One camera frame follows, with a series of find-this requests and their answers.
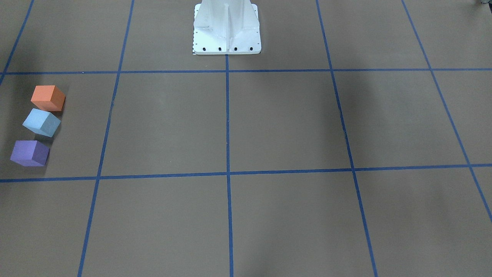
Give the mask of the light blue foam block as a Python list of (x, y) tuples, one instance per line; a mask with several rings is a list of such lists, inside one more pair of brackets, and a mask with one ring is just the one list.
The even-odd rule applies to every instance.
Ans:
[(35, 134), (53, 137), (60, 123), (60, 119), (51, 112), (33, 108), (22, 125)]

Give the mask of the orange foam block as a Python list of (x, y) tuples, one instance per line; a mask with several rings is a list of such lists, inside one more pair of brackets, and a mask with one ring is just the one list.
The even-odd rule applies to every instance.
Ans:
[(43, 111), (61, 112), (65, 98), (65, 94), (55, 85), (37, 85), (30, 101)]

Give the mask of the purple foam block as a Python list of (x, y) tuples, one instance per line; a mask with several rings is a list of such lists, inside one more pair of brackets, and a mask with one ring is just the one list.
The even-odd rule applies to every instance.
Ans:
[(24, 167), (46, 165), (50, 148), (37, 140), (18, 140), (14, 144), (10, 160)]

